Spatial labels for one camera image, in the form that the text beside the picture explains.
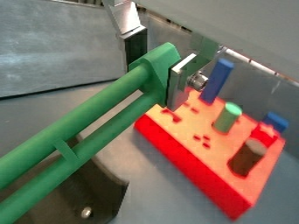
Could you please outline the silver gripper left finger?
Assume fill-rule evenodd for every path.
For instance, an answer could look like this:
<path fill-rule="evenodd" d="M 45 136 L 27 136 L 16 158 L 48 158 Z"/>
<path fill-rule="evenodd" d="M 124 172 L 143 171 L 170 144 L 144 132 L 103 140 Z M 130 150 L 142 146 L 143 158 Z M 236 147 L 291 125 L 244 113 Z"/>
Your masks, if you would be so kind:
<path fill-rule="evenodd" d="M 116 29 L 124 67 L 147 53 L 147 28 L 140 23 L 136 3 L 132 0 L 101 0 Z"/>

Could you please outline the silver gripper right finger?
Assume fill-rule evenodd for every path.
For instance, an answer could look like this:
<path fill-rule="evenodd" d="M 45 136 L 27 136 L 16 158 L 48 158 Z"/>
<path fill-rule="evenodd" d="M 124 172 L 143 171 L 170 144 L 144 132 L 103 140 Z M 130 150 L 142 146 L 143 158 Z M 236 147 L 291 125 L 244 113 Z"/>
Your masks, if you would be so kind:
<path fill-rule="evenodd" d="M 220 44 L 199 33 L 191 35 L 191 53 L 171 68 L 168 76 L 166 107 L 175 111 L 190 96 L 190 89 L 202 91 L 208 78 L 202 69 L 218 55 Z"/>

